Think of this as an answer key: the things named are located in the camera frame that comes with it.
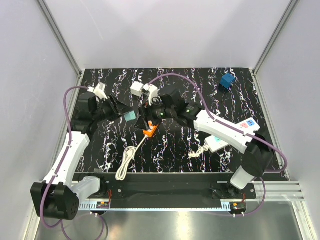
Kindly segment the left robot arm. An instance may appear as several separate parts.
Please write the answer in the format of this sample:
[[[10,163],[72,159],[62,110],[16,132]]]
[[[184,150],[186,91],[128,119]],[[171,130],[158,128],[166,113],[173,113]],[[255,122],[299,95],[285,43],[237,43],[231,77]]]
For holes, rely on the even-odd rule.
[[[94,195],[103,198],[108,186],[100,178],[84,177],[73,185],[81,156],[89,146],[100,122],[114,122],[121,117],[134,120],[134,110],[102,90],[88,90],[79,95],[74,117],[68,120],[64,145],[54,165],[41,182],[33,183],[30,193],[37,215],[57,220],[73,220],[79,206]]]

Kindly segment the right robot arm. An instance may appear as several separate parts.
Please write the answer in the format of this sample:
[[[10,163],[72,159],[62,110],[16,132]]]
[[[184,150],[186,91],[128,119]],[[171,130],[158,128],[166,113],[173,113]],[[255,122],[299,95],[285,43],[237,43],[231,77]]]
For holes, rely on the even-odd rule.
[[[202,105],[185,102],[178,90],[152,96],[138,111],[137,129],[149,131],[163,120],[173,119],[183,127],[217,137],[243,154],[240,167],[227,185],[228,195],[232,198],[239,198],[250,181],[262,177],[274,158],[275,152],[262,129],[254,130],[252,126],[245,128],[213,116]]]

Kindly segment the orange power strip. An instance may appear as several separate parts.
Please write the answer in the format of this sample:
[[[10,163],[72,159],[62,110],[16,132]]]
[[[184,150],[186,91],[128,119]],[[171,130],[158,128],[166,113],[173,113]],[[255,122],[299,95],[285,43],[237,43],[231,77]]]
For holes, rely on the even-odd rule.
[[[143,134],[148,137],[148,138],[152,138],[158,128],[158,124],[153,125],[152,121],[148,121],[148,130],[143,130]]]

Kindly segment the teal USB charger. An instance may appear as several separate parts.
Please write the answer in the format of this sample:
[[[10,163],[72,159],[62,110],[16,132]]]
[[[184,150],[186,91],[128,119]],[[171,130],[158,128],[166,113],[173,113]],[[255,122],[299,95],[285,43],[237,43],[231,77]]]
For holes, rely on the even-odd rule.
[[[136,116],[136,113],[135,113],[134,110],[132,110],[132,111],[130,111],[130,112],[128,112],[128,113],[126,113],[126,114],[124,115],[124,119],[125,119],[126,122],[133,121],[133,120],[135,120],[136,118],[137,118],[137,116]]]

